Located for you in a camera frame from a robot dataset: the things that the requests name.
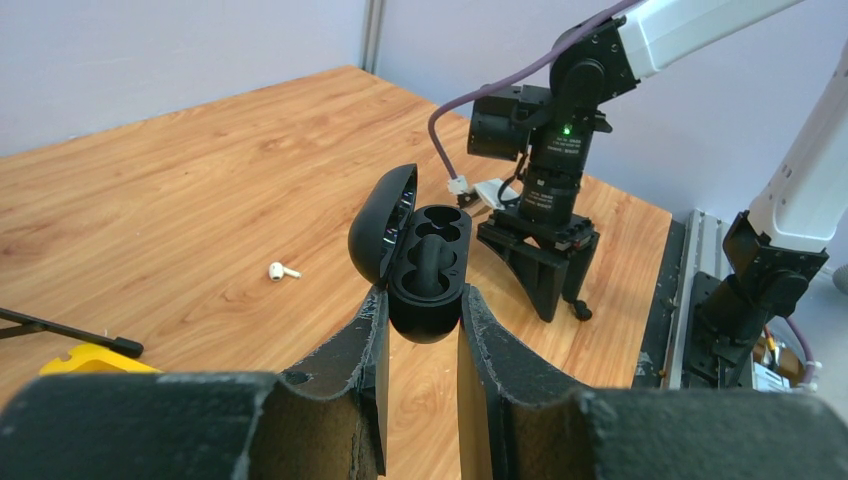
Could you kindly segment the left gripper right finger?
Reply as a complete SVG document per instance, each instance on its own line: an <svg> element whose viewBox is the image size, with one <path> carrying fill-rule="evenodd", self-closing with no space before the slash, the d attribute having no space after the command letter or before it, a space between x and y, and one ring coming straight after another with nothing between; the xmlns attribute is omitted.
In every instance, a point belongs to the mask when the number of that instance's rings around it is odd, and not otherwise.
<svg viewBox="0 0 848 480"><path fill-rule="evenodd" d="M843 479L825 402L750 389L587 386L505 329L466 286L457 400L465 479Z"/></svg>

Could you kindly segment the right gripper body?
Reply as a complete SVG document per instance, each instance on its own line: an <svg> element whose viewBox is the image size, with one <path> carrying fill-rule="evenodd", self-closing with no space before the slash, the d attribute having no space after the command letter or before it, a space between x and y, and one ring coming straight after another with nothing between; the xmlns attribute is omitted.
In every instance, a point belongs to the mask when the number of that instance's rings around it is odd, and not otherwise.
<svg viewBox="0 0 848 480"><path fill-rule="evenodd" d="M594 250L600 234L589 218L580 215L562 225L545 225L516 211L495 211L478 225L477 238L504 263L527 260L565 265Z"/></svg>

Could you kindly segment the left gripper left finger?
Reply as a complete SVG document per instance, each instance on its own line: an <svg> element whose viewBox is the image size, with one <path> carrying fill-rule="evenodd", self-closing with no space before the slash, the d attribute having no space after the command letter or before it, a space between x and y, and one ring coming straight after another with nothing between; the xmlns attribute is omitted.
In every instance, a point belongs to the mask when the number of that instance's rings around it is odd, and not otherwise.
<svg viewBox="0 0 848 480"><path fill-rule="evenodd" d="M375 479L386 472L388 296L370 290L279 373L41 377L1 414L5 479Z"/></svg>

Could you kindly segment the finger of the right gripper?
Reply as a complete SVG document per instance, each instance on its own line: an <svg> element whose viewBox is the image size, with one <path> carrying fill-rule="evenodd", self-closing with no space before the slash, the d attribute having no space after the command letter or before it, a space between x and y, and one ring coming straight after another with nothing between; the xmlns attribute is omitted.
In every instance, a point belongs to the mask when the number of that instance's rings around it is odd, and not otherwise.
<svg viewBox="0 0 848 480"><path fill-rule="evenodd" d="M562 288L563 299L572 307L578 298L589 267L594 258L597 243L586 243L580 249L574 250L569 257L565 281Z"/></svg>
<svg viewBox="0 0 848 480"><path fill-rule="evenodd" d="M481 235L480 241L509 267L539 318L550 323L562 296L569 256L527 244L519 237Z"/></svg>

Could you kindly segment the black earbud charging case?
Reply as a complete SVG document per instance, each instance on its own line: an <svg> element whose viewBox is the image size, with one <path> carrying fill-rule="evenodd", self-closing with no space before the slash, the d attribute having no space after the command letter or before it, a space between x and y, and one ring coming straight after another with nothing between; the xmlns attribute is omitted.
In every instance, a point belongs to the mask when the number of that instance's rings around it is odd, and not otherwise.
<svg viewBox="0 0 848 480"><path fill-rule="evenodd" d="M416 205L418 169L385 173L351 224L348 251L359 274L388 293L388 318L405 339L435 343L461 317L472 220L450 205Z"/></svg>

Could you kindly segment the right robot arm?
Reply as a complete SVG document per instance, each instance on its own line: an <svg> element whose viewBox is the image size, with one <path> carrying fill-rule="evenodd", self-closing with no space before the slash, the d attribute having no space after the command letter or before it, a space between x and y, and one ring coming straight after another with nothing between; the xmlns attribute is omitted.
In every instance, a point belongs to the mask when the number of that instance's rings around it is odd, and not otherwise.
<svg viewBox="0 0 848 480"><path fill-rule="evenodd" d="M483 242L543 320L600 270L592 248L554 242L587 215L593 173L670 213L736 210L705 235L729 274L684 272L662 341L670 387L742 370L764 325L794 312L847 208L843 1L621 1L472 98L472 151L526 160L517 204Z"/></svg>

